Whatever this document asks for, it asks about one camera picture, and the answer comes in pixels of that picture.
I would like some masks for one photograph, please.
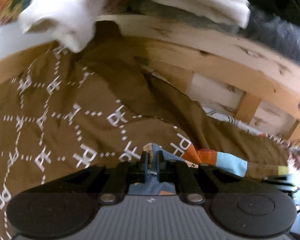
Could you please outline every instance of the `wooden bed frame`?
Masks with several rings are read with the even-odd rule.
[[[188,93],[195,73],[244,91],[234,117],[250,123],[262,101],[293,116],[282,137],[300,140],[300,67],[278,53],[247,39],[183,22],[141,15],[109,15],[116,22],[130,55],[154,68]],[[15,77],[48,48],[43,44],[0,61],[0,84]]]

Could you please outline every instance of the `orange fabric patch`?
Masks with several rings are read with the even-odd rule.
[[[197,153],[202,163],[216,166],[218,152],[210,149],[200,149]]]
[[[195,150],[193,144],[189,146],[189,148],[186,150],[186,152],[183,154],[182,158],[186,161],[199,164],[202,161],[200,160],[200,157],[197,154],[197,151]]]

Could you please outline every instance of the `blue fabric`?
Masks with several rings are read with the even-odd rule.
[[[184,159],[163,150],[159,145],[153,143],[152,144],[152,152],[153,152],[154,158],[153,158],[153,163],[152,163],[152,166],[150,169],[152,172],[156,172],[155,155],[156,155],[157,151],[163,152],[163,156],[164,156],[165,160],[174,159],[174,160],[183,161],[183,162],[185,161]],[[128,194],[129,195],[159,195],[159,193],[161,191],[167,191],[167,192],[171,192],[171,193],[175,194],[176,188],[175,188],[174,184],[172,184],[172,183],[168,183],[168,182],[160,183],[157,179],[157,176],[155,174],[150,173],[147,176],[146,183],[139,183],[137,185],[131,184],[129,187]]]
[[[218,152],[216,167],[244,177],[248,162],[229,153]]]

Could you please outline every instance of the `metal bolt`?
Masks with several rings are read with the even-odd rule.
[[[203,200],[203,196],[201,196],[200,194],[189,194],[188,200],[190,202],[200,202]]]
[[[105,203],[111,203],[115,201],[115,195],[113,194],[103,194],[100,197],[100,200]]]

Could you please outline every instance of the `brown blanket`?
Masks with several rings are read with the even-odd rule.
[[[208,117],[169,83],[119,60],[117,25],[97,29],[83,52],[54,42],[0,87],[0,237],[13,234],[4,211],[17,193],[96,163],[137,160],[148,143],[178,156],[190,147],[231,153],[248,161],[251,177],[287,165],[276,143]]]

